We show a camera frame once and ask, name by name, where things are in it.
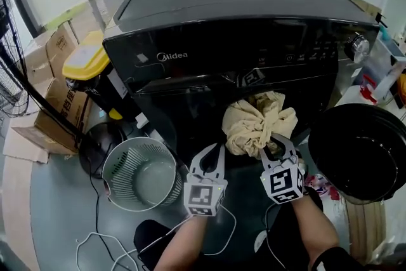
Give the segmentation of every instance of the laundry basket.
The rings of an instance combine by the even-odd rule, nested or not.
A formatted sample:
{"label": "laundry basket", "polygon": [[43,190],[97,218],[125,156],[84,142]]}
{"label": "laundry basket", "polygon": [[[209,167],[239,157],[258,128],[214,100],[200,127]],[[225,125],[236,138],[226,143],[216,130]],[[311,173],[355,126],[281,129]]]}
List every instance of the laundry basket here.
{"label": "laundry basket", "polygon": [[128,211],[145,211],[174,202],[182,190],[176,161],[166,146],[139,137],[120,143],[103,167],[108,198]]}

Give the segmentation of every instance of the midea logo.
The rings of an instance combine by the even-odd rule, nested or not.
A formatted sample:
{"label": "midea logo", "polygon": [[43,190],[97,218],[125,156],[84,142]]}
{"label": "midea logo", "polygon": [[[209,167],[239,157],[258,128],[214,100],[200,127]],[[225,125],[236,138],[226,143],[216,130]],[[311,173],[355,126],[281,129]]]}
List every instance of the midea logo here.
{"label": "midea logo", "polygon": [[160,52],[157,54],[157,59],[161,62],[170,60],[170,59],[180,59],[180,58],[187,58],[188,54],[187,53],[175,53],[175,54],[166,54],[164,52]]}

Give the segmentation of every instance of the beige cloth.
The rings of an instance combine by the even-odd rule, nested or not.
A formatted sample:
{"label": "beige cloth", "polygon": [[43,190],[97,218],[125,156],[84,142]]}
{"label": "beige cloth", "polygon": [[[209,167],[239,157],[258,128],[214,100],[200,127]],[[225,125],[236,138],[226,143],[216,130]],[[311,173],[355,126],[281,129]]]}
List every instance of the beige cloth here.
{"label": "beige cloth", "polygon": [[272,152],[277,150],[276,144],[270,142],[271,133],[290,138],[298,119],[292,107],[282,110],[284,94],[269,91],[248,100],[237,101],[227,108],[221,129],[227,136],[226,147],[233,155],[259,158],[259,150],[267,143]]}

